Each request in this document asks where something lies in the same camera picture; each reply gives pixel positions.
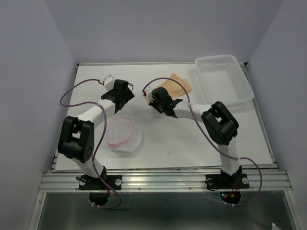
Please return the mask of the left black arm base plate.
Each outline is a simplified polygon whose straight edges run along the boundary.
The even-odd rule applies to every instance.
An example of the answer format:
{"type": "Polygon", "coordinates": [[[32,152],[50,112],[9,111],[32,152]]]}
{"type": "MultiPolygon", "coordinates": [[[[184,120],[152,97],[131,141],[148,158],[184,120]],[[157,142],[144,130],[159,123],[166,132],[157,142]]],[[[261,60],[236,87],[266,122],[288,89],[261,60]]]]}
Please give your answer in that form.
{"type": "MultiPolygon", "coordinates": [[[[76,180],[79,182],[79,190],[82,191],[96,191],[108,189],[99,178],[93,178],[85,174],[77,176],[76,180]]],[[[107,175],[105,182],[114,190],[121,190],[122,175],[107,175]]]]}

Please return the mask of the white mesh laundry bag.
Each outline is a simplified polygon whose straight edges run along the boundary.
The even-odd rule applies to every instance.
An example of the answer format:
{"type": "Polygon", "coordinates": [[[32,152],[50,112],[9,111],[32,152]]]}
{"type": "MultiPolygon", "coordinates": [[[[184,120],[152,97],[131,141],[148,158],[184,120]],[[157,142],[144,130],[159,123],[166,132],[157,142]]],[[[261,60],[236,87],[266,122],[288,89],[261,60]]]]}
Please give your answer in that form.
{"type": "Polygon", "coordinates": [[[142,141],[142,129],[128,117],[116,117],[108,122],[105,140],[116,152],[133,153],[142,141]]]}

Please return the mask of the beige bra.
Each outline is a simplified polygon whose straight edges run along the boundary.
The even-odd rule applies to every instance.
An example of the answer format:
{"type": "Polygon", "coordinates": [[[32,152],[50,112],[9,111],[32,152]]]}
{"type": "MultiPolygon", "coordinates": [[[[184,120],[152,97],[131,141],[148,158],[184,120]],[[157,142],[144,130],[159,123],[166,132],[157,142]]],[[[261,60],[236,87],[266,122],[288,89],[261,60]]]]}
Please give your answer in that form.
{"type": "Polygon", "coordinates": [[[168,80],[165,80],[157,86],[167,90],[172,99],[179,98],[192,91],[192,87],[187,80],[180,78],[177,74],[172,73],[168,80]]]}

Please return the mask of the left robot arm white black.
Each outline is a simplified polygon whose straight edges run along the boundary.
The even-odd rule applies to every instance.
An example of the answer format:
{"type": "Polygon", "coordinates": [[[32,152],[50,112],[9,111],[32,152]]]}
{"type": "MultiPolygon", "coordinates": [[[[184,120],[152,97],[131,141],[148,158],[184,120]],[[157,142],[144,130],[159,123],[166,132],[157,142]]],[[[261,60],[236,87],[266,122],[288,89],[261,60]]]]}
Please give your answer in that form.
{"type": "Polygon", "coordinates": [[[63,107],[77,107],[91,104],[93,107],[78,116],[67,116],[63,120],[58,153],[73,160],[90,178],[90,183],[97,189],[108,186],[106,169],[96,160],[95,155],[106,134],[107,118],[115,115],[125,104],[134,98],[130,89],[132,84],[126,80],[113,79],[111,75],[104,80],[83,80],[64,93],[60,99],[63,107]],[[104,93],[98,102],[86,101],[77,104],[64,104],[64,97],[76,87],[86,82],[96,81],[104,86],[104,93]]]}

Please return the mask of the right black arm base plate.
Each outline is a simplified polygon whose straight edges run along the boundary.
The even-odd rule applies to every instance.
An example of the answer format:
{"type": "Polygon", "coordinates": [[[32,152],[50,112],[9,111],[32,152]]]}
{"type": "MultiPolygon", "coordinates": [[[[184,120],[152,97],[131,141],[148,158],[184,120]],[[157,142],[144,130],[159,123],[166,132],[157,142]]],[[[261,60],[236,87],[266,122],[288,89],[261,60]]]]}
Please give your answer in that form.
{"type": "Polygon", "coordinates": [[[248,177],[245,173],[237,176],[230,176],[228,174],[207,174],[205,175],[206,188],[209,190],[220,189],[248,189],[250,188],[248,177]]]}

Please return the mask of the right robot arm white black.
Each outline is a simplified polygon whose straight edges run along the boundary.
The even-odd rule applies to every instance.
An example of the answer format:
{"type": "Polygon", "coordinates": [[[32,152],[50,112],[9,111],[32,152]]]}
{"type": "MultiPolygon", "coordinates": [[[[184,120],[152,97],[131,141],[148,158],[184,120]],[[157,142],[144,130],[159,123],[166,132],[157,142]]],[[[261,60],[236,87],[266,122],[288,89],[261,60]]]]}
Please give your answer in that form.
{"type": "Polygon", "coordinates": [[[143,91],[148,104],[161,114],[173,118],[194,120],[209,143],[220,154],[221,169],[218,175],[207,175],[207,185],[211,189],[231,188],[239,183],[242,167],[236,150],[236,136],[239,124],[222,102],[212,105],[192,104],[190,99],[172,99],[167,90],[158,87],[143,91]]]}

